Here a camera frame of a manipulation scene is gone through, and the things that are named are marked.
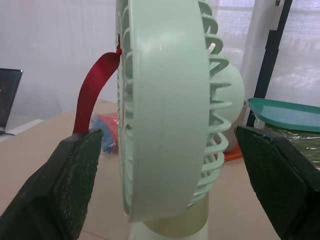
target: black pole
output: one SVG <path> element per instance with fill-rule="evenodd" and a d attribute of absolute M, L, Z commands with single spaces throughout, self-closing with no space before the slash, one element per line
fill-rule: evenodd
<path fill-rule="evenodd" d="M 285 0 L 281 17 L 279 20 L 279 25 L 277 30 L 271 30 L 268 35 L 268 39 L 265 45 L 265 53 L 258 77 L 258 81 L 255 87 L 254 97 L 264 99 L 267 95 L 269 83 L 274 71 L 276 60 L 279 52 L 279 46 L 281 42 L 282 35 L 286 26 L 287 18 L 290 12 L 292 0 Z M 250 110 L 250 114 L 246 125 L 253 127 L 255 123 L 255 115 Z"/>

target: orange object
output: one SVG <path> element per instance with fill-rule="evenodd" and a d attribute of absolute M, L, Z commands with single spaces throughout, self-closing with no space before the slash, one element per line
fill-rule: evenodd
<path fill-rule="evenodd" d="M 235 147 L 235 149 L 233 151 L 227 152 L 224 154 L 224 161 L 225 162 L 229 162 L 229 161 L 241 159 L 241 158 L 242 158 L 242 152 L 239 147 L 239 144 Z"/>

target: plastic bag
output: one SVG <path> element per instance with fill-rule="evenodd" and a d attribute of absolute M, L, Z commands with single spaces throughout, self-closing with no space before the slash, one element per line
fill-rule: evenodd
<path fill-rule="evenodd" d="M 320 170 L 320 133 L 309 131 L 289 130 L 269 124 L 264 129 L 272 130 L 284 136 L 312 165 Z"/>
<path fill-rule="evenodd" d="M 91 127 L 103 130 L 102 150 L 108 154 L 117 154 L 118 148 L 118 113 L 98 114 L 91 119 Z"/>

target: white wall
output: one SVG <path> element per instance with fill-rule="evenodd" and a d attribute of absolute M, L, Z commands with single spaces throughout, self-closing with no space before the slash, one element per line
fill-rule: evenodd
<path fill-rule="evenodd" d="M 115 51 L 116 0 L 2 0 L 0 68 L 24 73 L 13 113 L 47 119 L 74 109 L 94 62 Z M 117 81 L 100 96 L 117 101 Z"/>

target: fan base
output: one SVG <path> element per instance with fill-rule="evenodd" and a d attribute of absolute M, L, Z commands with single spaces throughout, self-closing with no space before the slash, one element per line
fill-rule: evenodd
<path fill-rule="evenodd" d="M 181 214 L 133 223 L 129 240 L 208 240 L 209 195 Z"/>
<path fill-rule="evenodd" d="M 199 232 L 191 236 L 167 237 L 152 231 L 143 222 L 136 222 L 131 226 L 129 240 L 208 240 L 208 232 L 207 222 Z"/>

